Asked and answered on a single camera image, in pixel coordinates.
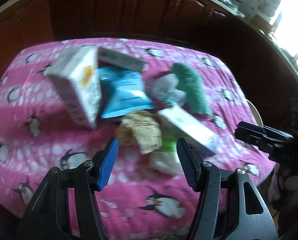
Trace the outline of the white gloved right hand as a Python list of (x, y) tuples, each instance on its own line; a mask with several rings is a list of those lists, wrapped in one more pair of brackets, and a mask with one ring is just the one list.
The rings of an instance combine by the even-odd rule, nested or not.
[(276, 164), (268, 192), (269, 203), (276, 211), (298, 206), (298, 170)]

